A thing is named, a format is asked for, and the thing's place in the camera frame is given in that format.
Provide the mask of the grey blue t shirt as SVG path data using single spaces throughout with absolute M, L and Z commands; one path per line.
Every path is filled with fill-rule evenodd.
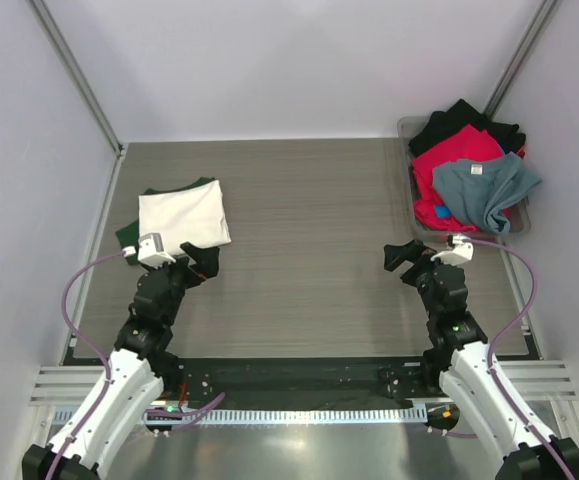
M 447 162 L 432 173 L 434 190 L 456 220 L 497 235 L 512 231 L 505 211 L 528 197 L 541 182 L 542 178 L 514 153 L 484 162 Z

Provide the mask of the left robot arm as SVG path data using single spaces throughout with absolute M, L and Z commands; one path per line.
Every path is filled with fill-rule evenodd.
M 44 446 L 31 445 L 22 461 L 25 479 L 104 479 L 121 446 L 158 398 L 182 385 L 180 360 L 168 352 L 172 326 L 188 290 L 219 273 L 220 250 L 181 244 L 171 257 L 140 243 L 112 253 L 138 256 L 144 274 L 110 354 L 95 354 L 103 372 L 76 413 Z

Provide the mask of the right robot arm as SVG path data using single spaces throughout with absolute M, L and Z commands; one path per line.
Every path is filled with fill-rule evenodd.
M 468 310 L 462 266 L 478 243 L 454 234 L 442 251 L 417 239 L 383 248 L 385 270 L 409 266 L 400 279 L 416 289 L 427 313 L 432 346 L 423 354 L 421 386 L 453 401 L 497 467 L 497 478 L 579 479 L 579 447 L 534 413 L 501 368 L 498 341 Z

